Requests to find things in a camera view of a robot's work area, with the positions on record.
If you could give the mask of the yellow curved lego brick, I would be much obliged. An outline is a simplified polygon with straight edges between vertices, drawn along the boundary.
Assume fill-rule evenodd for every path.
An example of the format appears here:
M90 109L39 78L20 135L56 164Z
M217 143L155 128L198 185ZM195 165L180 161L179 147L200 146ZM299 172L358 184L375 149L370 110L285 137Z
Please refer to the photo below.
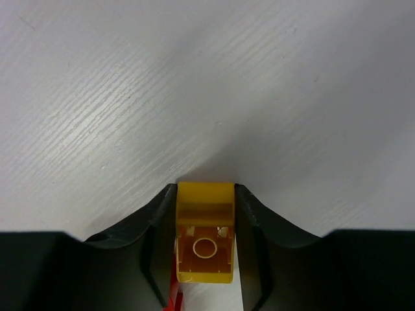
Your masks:
M235 250L235 185L179 182L176 276L183 283L230 284Z

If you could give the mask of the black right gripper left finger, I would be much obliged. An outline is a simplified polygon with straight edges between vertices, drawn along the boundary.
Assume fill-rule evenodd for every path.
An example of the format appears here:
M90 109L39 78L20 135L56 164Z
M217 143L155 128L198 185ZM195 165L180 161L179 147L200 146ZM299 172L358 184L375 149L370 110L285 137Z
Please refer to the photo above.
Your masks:
M169 304L177 186L79 240L1 233L2 310L162 310Z

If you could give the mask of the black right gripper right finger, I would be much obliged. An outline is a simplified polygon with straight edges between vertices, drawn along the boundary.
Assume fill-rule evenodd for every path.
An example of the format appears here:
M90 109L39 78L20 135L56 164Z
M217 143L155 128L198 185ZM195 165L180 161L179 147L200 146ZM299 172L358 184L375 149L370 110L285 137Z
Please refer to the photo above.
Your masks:
M336 229L316 236L235 186L245 310L413 310L414 232Z

